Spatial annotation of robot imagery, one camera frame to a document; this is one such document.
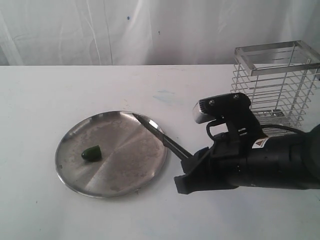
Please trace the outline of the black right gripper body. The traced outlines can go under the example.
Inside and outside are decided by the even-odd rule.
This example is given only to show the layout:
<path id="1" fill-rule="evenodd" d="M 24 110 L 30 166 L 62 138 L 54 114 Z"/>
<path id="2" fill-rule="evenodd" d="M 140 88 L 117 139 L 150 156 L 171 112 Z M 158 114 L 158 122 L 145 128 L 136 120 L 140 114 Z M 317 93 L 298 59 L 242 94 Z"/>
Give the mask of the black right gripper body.
<path id="1" fill-rule="evenodd" d="M 229 133 L 213 136 L 214 143 L 199 169 L 200 190 L 233 190 L 253 183 L 249 155 L 252 138 L 233 139 Z"/>

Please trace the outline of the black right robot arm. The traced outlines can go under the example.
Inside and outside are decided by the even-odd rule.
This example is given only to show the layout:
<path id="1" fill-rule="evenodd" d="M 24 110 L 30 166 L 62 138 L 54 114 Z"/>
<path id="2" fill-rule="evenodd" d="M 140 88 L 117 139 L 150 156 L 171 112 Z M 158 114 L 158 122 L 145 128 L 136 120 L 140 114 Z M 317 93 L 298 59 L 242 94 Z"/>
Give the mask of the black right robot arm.
<path id="1" fill-rule="evenodd" d="M 238 187 L 308 190 L 320 188 L 320 127 L 271 137 L 245 135 L 231 142 L 229 132 L 213 136 L 212 147 L 181 161 L 174 177 L 178 193 Z"/>

